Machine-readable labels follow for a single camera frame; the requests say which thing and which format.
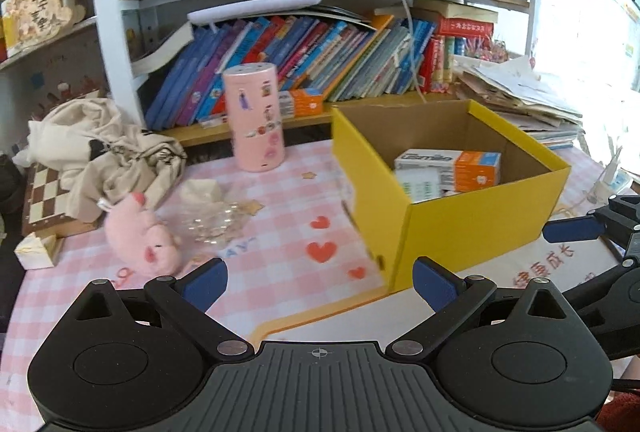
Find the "stack of paper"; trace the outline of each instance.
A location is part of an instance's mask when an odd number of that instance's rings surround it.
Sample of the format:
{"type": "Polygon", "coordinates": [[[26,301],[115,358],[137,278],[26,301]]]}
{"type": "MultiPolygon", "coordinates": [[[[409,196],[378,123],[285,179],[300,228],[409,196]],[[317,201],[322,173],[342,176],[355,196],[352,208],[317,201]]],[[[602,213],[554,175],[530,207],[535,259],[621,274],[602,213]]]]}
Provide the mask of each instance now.
{"type": "Polygon", "coordinates": [[[456,94],[497,112],[551,149],[571,147],[582,134],[582,114],[520,57],[503,64],[458,63],[456,94]]]}

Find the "beige cloth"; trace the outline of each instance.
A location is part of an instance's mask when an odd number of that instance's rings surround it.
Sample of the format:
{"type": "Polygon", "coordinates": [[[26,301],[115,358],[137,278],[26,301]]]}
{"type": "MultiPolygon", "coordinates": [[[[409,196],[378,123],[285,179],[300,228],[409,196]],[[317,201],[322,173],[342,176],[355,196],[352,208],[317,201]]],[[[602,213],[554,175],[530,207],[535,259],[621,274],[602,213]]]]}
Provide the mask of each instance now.
{"type": "Polygon", "coordinates": [[[102,213],[100,197],[117,203],[144,192],[153,209],[184,172],[175,139],[123,123],[110,99],[71,100],[29,129],[30,158],[61,172],[61,187],[70,191],[66,214],[84,222],[102,213]]]}

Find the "pink plush toy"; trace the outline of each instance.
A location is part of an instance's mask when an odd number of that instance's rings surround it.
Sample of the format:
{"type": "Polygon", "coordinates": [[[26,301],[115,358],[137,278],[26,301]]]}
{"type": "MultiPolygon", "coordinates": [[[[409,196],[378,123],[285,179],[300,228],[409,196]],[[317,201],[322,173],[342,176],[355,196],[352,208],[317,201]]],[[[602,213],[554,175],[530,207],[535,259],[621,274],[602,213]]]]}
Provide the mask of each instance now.
{"type": "Polygon", "coordinates": [[[172,275],[182,268],[178,239],[151,210],[145,209],[145,202],[144,194],[133,192],[109,208],[104,220],[107,241],[138,273],[172,275]]]}

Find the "pink cylinder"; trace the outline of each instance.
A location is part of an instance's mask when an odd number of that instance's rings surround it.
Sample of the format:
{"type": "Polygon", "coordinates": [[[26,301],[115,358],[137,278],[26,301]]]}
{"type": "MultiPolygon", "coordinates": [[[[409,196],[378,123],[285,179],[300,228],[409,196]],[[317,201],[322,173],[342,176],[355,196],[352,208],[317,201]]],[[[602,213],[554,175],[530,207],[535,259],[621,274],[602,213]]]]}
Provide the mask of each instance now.
{"type": "Polygon", "coordinates": [[[238,167],[249,172],[276,168],[284,160],[276,67],[241,64],[225,70],[222,79],[238,167]]]}

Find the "checkered tablecloth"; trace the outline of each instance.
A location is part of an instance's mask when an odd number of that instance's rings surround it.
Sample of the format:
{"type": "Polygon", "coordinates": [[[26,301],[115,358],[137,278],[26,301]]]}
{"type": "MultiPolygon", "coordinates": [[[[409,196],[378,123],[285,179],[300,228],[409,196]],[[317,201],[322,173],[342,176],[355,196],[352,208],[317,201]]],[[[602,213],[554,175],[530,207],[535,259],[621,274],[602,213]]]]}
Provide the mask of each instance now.
{"type": "MultiPolygon", "coordinates": [[[[585,196],[602,167],[578,149],[558,154],[573,166],[561,197],[562,205],[571,206],[585,196]]],[[[264,205],[245,226],[244,237],[220,252],[229,270],[228,289],[209,315],[233,332],[249,338],[264,323],[367,294],[374,298],[383,291],[381,277],[343,212],[330,141],[290,147],[285,163],[272,171],[244,173],[233,159],[222,159],[189,167],[186,178],[215,178],[264,205]],[[328,228],[311,226],[320,216],[328,220],[328,228]],[[316,244],[310,251],[312,243],[316,244]]],[[[584,202],[574,211],[584,213],[592,207],[584,202]]],[[[158,210],[174,230],[184,226],[181,212],[175,192],[158,210]]],[[[191,242],[184,246],[190,259],[185,271],[213,255],[184,232],[183,238],[191,242]]],[[[98,278],[111,279],[125,289],[148,281],[122,267],[102,229],[68,238],[55,268],[27,272],[0,365],[0,432],[30,432],[42,424],[28,391],[27,368],[69,304],[98,278]]]]}

